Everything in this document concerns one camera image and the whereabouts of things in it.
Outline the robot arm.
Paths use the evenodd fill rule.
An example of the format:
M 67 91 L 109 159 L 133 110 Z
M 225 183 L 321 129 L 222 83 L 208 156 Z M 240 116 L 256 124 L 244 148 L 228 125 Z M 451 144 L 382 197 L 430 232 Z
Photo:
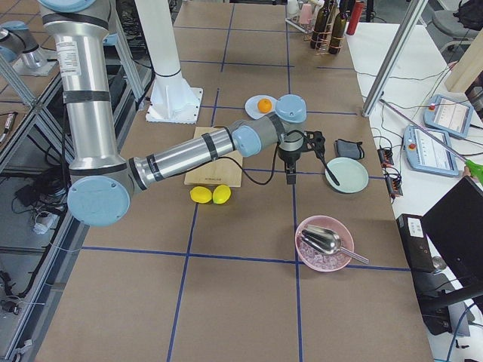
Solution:
M 305 129 L 306 103 L 288 94 L 257 120 L 237 121 L 164 152 L 124 159 L 118 153 L 103 52 L 114 4 L 42 1 L 39 6 L 43 24 L 55 39 L 60 63 L 63 101 L 75 149 L 67 204 L 80 222 L 112 225 L 127 213 L 135 193 L 230 152 L 249 157 L 272 144 L 288 151 L 301 147 L 298 134 Z

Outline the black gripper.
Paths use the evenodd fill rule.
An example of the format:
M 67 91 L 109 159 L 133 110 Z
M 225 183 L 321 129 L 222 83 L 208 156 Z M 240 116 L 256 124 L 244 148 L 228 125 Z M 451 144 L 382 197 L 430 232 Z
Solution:
M 287 151 L 282 148 L 278 149 L 278 156 L 284 162 L 286 183 L 288 185 L 295 185 L 297 181 L 296 164 L 300 159 L 302 151 L 300 149 L 295 151 Z

